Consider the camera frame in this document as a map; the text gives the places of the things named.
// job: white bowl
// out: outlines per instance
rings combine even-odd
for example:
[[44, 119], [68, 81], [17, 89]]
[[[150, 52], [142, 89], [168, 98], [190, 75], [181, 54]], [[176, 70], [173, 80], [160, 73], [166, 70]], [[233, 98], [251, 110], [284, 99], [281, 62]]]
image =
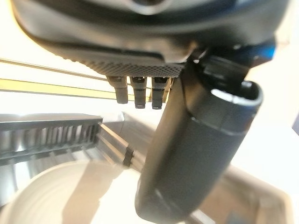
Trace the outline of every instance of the white bowl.
[[0, 224], [148, 224], [134, 207], [139, 175], [95, 161], [52, 167], [16, 193]]

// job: black device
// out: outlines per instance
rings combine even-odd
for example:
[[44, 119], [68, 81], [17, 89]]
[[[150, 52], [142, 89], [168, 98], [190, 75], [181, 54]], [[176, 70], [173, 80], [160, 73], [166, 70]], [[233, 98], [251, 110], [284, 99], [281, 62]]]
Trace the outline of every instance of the black device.
[[166, 109], [143, 168], [137, 214], [184, 220], [208, 194], [246, 135], [262, 91], [245, 81], [271, 60], [286, 0], [11, 0], [15, 17], [45, 49], [106, 75], [117, 102]]

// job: dish rack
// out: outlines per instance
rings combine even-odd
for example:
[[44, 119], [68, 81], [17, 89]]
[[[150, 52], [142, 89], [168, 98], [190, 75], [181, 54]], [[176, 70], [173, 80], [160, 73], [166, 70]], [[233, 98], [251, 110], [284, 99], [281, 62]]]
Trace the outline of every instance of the dish rack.
[[[120, 112], [0, 115], [0, 210], [30, 178], [60, 163], [101, 160], [141, 172], [155, 130]], [[229, 167], [187, 224], [292, 224], [288, 195]]]

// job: yellow stripe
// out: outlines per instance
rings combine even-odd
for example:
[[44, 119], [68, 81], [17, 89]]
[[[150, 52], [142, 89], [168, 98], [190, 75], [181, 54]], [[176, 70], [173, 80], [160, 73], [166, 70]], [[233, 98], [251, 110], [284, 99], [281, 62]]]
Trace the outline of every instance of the yellow stripe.
[[[116, 99], [114, 92], [50, 85], [43, 83], [24, 82], [10, 79], [0, 79], [0, 90]], [[128, 99], [130, 101], [134, 101], [134, 95], [129, 95]]]

